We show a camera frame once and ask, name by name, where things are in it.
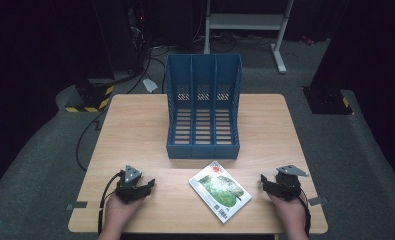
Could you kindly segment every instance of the dark background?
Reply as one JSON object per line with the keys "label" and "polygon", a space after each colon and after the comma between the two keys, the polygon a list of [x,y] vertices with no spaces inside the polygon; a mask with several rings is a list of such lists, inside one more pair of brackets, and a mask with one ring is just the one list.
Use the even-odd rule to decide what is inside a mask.
{"label": "dark background", "polygon": [[[213,1],[212,8],[219,12],[281,12],[285,2],[271,0],[269,4],[252,0],[232,4],[230,1],[233,2]],[[79,19],[92,15],[91,1],[79,2],[88,7],[71,14]],[[174,25],[169,28],[150,25],[149,29],[159,30],[149,34],[189,47],[201,17],[200,1],[166,0],[154,4],[158,8],[166,7],[166,11],[160,9],[159,12],[166,13],[166,16],[154,15],[155,19],[163,18]],[[51,17],[52,7],[50,0],[0,1],[0,178],[28,139],[57,113],[56,95],[74,84],[66,60],[60,54],[59,36]],[[187,16],[192,18],[178,22],[174,19],[184,16],[172,13],[172,9],[191,12],[192,15]],[[86,21],[91,25],[87,28],[88,33],[98,33],[98,24],[92,24],[92,21]],[[78,22],[72,22],[68,27],[75,24]],[[332,38],[320,66],[324,71],[318,76],[320,84],[317,86],[354,91],[376,141],[395,170],[395,0],[369,3],[362,0],[296,0],[285,39],[299,41],[302,36],[309,36],[314,41]],[[87,54],[106,54],[95,35],[89,41],[77,41],[80,45],[96,44],[94,52]],[[79,72],[91,72],[87,77],[110,74],[104,57],[101,59],[103,62],[90,65],[101,68],[81,66]]]}

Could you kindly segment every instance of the desk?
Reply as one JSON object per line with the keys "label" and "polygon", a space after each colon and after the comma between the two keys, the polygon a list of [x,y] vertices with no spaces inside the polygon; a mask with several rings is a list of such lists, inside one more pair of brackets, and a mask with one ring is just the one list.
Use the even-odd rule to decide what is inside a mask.
{"label": "desk", "polygon": [[[285,99],[278,94],[241,94],[236,160],[220,164],[253,196],[226,224],[194,192],[188,180],[211,160],[170,160],[166,151],[166,95],[113,97],[77,201],[72,232],[97,232],[98,208],[107,182],[126,164],[143,172],[138,185],[155,178],[156,185],[133,221],[133,233],[259,233],[284,232],[275,208],[262,190],[260,174],[271,181],[276,167],[294,164],[310,173]],[[299,178],[307,197],[317,196],[311,177]],[[311,233],[324,233],[327,223],[320,205],[310,207]]]}
{"label": "desk", "polygon": [[210,53],[210,30],[211,29],[247,29],[247,30],[277,30],[276,43],[271,44],[272,53],[281,74],[286,74],[284,61],[279,48],[284,37],[285,29],[290,18],[294,0],[288,0],[284,14],[213,14],[210,12],[210,1],[207,0],[206,31],[204,53]]}

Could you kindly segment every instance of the book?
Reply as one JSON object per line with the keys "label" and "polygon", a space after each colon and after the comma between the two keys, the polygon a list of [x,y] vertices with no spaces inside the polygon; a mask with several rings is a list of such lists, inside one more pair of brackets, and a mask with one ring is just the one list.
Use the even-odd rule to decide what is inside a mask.
{"label": "book", "polygon": [[197,173],[189,183],[222,223],[252,198],[217,161]]}

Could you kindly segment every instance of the yellow and black hazard tape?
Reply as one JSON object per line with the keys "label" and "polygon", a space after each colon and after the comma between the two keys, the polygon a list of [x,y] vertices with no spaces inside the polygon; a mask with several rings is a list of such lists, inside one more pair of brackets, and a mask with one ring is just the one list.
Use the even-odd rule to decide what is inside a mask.
{"label": "yellow and black hazard tape", "polygon": [[348,111],[348,114],[353,115],[354,112],[353,112],[352,108],[350,107],[350,103],[347,100],[347,98],[344,96],[343,96],[343,104],[344,104],[344,107],[346,108],[346,110]]}
{"label": "yellow and black hazard tape", "polygon": [[66,106],[67,112],[98,112],[103,111],[106,108],[110,100],[110,95],[113,92],[114,86],[107,88],[104,97],[101,99],[99,104],[95,106]]}

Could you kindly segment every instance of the organizer compartment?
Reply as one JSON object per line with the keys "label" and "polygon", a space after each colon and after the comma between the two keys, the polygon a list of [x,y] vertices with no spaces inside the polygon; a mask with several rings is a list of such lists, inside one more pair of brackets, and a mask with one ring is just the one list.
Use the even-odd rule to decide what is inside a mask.
{"label": "organizer compartment", "polygon": [[168,56],[169,158],[237,158],[241,69],[239,54]]}

